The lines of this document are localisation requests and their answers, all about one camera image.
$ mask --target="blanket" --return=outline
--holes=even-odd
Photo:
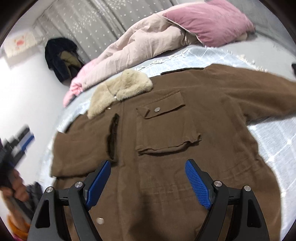
[[[74,96],[108,77],[131,68],[165,51],[198,42],[195,35],[167,21],[162,15],[172,9],[185,7],[185,3],[152,14],[131,26],[116,42],[109,45],[96,59],[85,65],[72,80],[63,104],[67,106]]]

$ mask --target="dark clothing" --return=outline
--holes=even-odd
[[[296,64],[292,64],[292,68],[294,70],[294,74],[296,75]]]
[[[254,191],[271,241],[281,228],[280,190],[258,154],[246,122],[296,111],[296,83],[282,77],[212,64],[151,78],[153,89],[115,102],[91,120],[79,116],[54,143],[56,188],[68,188],[108,157],[113,117],[117,127],[111,176],[90,210],[104,241],[193,241],[207,210],[185,175],[192,158],[213,180]],[[225,239],[231,210],[220,239]],[[78,240],[73,224],[69,230]]]
[[[83,63],[71,65],[65,59],[61,58],[61,53],[67,51],[75,58],[75,62],[80,62],[77,58],[77,45],[67,38],[56,38],[48,40],[45,47],[45,59],[49,69],[53,69],[60,82],[74,78]]]

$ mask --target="human hand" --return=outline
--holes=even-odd
[[[22,202],[28,201],[29,194],[26,191],[26,186],[23,184],[23,179],[20,177],[20,174],[17,170],[12,171],[13,181],[12,181],[12,188],[11,190],[8,187],[0,187],[2,191],[2,198],[4,203],[6,204],[8,210],[10,211],[10,220],[11,222],[22,232],[27,233],[28,225],[26,225],[22,214],[19,210],[14,206],[14,204],[10,201],[10,198],[14,196],[15,198],[19,199]]]
[[[20,177],[20,173],[17,170],[12,171],[13,182],[12,188],[14,189],[14,197],[19,199],[22,202],[28,201],[29,194],[26,191],[26,186],[23,184],[23,179]],[[3,198],[8,199],[13,195],[13,191],[8,187],[0,187],[2,191]]]

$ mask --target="chest pocket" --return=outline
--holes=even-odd
[[[179,151],[201,140],[180,91],[137,107],[136,123],[139,154]]]

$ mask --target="fur collar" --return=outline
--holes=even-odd
[[[126,69],[121,76],[98,85],[91,97],[87,116],[91,119],[102,113],[113,102],[149,92],[152,87],[153,84],[145,73]]]

